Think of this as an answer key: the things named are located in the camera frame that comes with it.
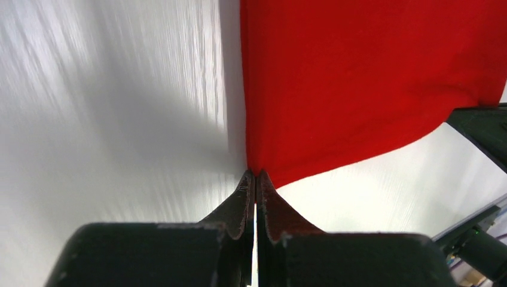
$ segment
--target black cylinder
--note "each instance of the black cylinder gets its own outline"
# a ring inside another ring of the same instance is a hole
[[[488,279],[497,282],[507,276],[507,245],[486,232],[467,231],[457,255]]]

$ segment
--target glossy white surface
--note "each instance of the glossy white surface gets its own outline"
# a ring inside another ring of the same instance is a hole
[[[0,286],[41,286],[82,224],[196,221],[234,191],[239,1],[11,0],[0,14]]]
[[[506,194],[507,174],[444,123],[403,148],[278,191],[325,231],[432,237]]]

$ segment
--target red fabric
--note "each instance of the red fabric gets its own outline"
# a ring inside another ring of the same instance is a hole
[[[276,187],[496,105],[506,0],[242,0],[248,165]]]

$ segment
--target red cloth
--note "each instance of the red cloth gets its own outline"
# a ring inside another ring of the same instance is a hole
[[[498,104],[506,0],[242,0],[248,165],[276,187]]]

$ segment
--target folded red cloth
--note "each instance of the folded red cloth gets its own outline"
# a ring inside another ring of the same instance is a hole
[[[497,105],[506,0],[242,0],[249,167],[276,187]]]

